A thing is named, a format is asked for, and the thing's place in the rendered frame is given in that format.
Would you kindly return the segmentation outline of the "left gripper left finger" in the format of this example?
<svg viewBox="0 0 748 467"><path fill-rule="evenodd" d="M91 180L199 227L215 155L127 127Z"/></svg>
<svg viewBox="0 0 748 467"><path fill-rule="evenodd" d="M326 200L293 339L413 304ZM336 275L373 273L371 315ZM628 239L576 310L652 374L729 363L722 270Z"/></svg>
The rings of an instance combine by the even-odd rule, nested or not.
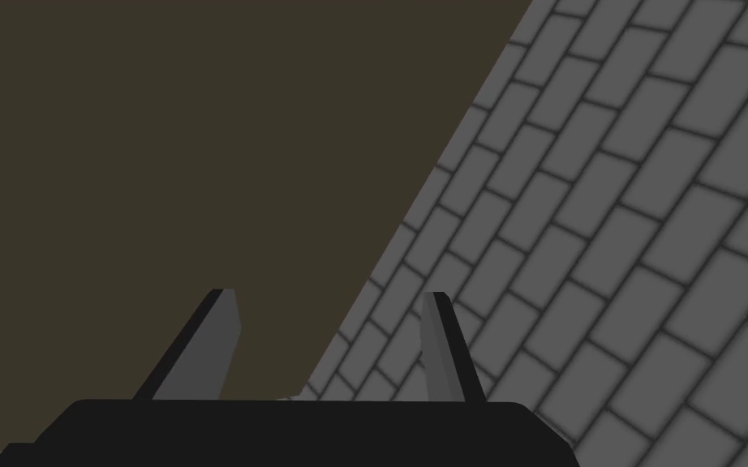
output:
<svg viewBox="0 0 748 467"><path fill-rule="evenodd" d="M234 291L211 290L133 398L219 399L241 329Z"/></svg>

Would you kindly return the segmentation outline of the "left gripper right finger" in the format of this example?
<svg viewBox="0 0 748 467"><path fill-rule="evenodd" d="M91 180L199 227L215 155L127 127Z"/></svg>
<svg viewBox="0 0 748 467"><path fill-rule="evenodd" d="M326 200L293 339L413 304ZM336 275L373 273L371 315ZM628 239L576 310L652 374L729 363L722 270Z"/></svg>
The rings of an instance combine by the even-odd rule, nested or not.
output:
<svg viewBox="0 0 748 467"><path fill-rule="evenodd" d="M430 401L487 400L453 303L446 293L423 294L420 336Z"/></svg>

